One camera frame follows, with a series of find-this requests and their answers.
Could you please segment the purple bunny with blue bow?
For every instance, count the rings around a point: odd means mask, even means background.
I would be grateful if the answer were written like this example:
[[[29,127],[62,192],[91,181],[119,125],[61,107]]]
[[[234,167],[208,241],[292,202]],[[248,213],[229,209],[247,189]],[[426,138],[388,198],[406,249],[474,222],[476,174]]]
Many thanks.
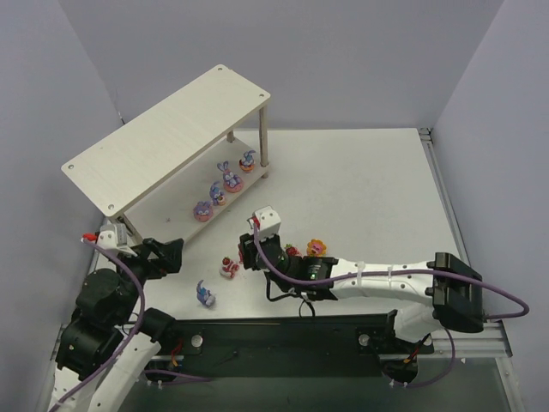
[[[196,285],[196,298],[205,307],[210,308],[215,303],[215,296],[212,292],[203,286],[203,280]]]

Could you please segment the purple bunny with pink base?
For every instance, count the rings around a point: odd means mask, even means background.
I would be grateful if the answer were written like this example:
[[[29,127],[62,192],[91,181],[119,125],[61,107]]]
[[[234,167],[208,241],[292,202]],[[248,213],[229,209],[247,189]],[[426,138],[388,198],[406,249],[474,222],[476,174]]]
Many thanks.
[[[220,187],[220,181],[215,181],[211,184],[209,196],[214,206],[223,206],[226,204],[226,195]]]

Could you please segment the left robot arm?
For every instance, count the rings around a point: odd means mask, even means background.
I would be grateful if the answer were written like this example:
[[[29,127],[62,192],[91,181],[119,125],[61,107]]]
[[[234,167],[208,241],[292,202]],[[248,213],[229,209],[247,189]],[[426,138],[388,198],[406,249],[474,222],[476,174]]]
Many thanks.
[[[151,358],[181,343],[175,318],[146,307],[144,286],[180,271],[184,242],[108,245],[100,233],[81,240],[111,267],[85,277],[60,336],[49,409],[116,411]]]

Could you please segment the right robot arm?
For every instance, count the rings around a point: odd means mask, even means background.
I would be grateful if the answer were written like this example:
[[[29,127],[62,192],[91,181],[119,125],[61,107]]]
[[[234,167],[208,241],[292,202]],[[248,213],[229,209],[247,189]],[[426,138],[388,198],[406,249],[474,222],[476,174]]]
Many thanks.
[[[418,264],[364,264],[336,257],[290,256],[274,235],[259,243],[240,236],[244,268],[261,271],[285,294],[307,302],[379,298],[407,306],[389,318],[393,336],[416,343],[445,328],[461,333],[484,329],[482,277],[458,257],[438,252]]]

